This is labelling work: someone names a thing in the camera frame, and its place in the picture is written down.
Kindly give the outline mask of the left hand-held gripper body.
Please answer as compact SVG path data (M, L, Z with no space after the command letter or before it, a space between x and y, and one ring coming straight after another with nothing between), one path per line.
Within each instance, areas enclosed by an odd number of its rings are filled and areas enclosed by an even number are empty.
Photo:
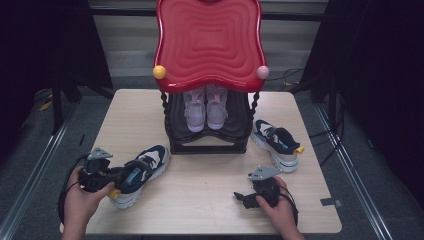
M112 154L96 147L84 160L83 170L79 173L79 182L87 192L97 192L103 189L110 182L115 183L115 188L111 194L120 194L118 187L122 183L125 175L123 167L109 168Z

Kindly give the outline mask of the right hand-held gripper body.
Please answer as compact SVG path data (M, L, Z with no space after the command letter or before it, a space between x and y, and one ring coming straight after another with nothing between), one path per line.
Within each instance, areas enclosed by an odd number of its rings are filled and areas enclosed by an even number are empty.
M258 166L253 173L249 174L255 192L247 195L247 199L256 200L257 196L261 196L271 207L275 207L278 204L280 195L279 185L275 176L280 173L281 171L274 167Z

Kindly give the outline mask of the navy and white sneaker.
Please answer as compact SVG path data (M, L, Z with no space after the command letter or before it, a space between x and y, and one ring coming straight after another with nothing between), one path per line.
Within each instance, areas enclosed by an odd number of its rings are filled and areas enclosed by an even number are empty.
M124 165L129 174L121 183L116 184L121 193L111 198L111 203L119 209L132 207L139 200L146 183L162 175L169 163L170 153L163 145L155 145L142 151Z
M270 153L274 166L280 171L290 173L298 168L298 155L303 153L304 147L285 128L259 119L253 124L251 138L258 147Z

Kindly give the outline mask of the purple sandal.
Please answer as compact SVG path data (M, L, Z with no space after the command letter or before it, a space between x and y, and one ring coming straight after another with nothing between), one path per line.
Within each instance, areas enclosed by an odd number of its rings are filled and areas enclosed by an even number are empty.
M226 109L228 90L217 85L208 85L206 96L207 124L211 129L218 130L223 127L228 118Z
M191 132L200 132L206 121L205 88L197 88L183 93L184 117Z

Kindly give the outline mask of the red and black shoe rack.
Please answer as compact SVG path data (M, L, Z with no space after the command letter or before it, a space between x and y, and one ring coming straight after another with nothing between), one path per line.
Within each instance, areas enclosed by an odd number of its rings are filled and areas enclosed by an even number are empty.
M259 0L158 0L153 76L162 92L173 154L244 153L269 68L260 40ZM227 94L223 127L186 123L183 95L215 85Z

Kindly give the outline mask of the person's right hand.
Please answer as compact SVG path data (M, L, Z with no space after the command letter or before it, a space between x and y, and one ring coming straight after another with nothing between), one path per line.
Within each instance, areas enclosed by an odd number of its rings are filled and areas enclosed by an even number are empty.
M275 176L275 179L280 189L278 204L275 207L271 207L261 196L257 196L256 200L281 235L289 232L299 232L295 223L293 206L288 199L287 185L280 177Z

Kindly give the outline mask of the person's left hand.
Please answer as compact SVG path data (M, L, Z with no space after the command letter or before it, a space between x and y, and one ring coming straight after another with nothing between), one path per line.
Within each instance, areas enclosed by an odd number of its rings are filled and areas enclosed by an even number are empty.
M78 182L79 172L81 170L81 167L75 168L68 181L68 190L64 203L64 230L84 229L86 231L87 224L96 212L100 201L106 197L115 186L114 182L110 182L97 192L86 192L80 187L80 183Z

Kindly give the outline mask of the grey tape strip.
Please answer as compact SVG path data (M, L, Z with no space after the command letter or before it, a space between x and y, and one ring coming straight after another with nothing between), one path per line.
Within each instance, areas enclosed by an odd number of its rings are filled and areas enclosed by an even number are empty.
M338 208L342 206L342 203L340 200L335 200L333 198L324 198L324 199L321 199L320 202L324 207L335 206L336 208Z

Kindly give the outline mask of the black metal stand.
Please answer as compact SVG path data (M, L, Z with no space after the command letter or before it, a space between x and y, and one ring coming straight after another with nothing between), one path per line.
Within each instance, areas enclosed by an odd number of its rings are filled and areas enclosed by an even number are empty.
M53 103L53 116L54 125L52 134L55 135L64 122L62 111L62 95L71 102L79 102L82 95L78 89L77 81L70 75L55 75L52 78L52 103Z

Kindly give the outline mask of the black curtain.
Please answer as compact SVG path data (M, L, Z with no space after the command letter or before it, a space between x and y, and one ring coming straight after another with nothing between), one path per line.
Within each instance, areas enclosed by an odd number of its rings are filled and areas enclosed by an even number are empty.
M59 86L113 87L88 0L0 0L0 164L7 161L35 93Z
M424 0L328 0L301 85L340 91L424 209Z

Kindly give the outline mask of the metal floor rail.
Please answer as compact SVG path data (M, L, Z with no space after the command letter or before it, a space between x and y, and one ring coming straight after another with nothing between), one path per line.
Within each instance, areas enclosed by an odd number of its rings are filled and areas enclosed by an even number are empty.
M342 138L330 128L330 119L324 107L318 105L316 107L316 112L377 238L379 240L394 240L384 218L372 200L344 147Z
M4 218L4 221L0 224L0 240L12 240L20 221L34 196L36 189L38 188L41 178L60 145L68 128L69 122L77 108L77 104L71 105L66 118L59 125L55 133L50 136L45 149L38 158L38 162L25 182L16 202L12 205L11 209Z

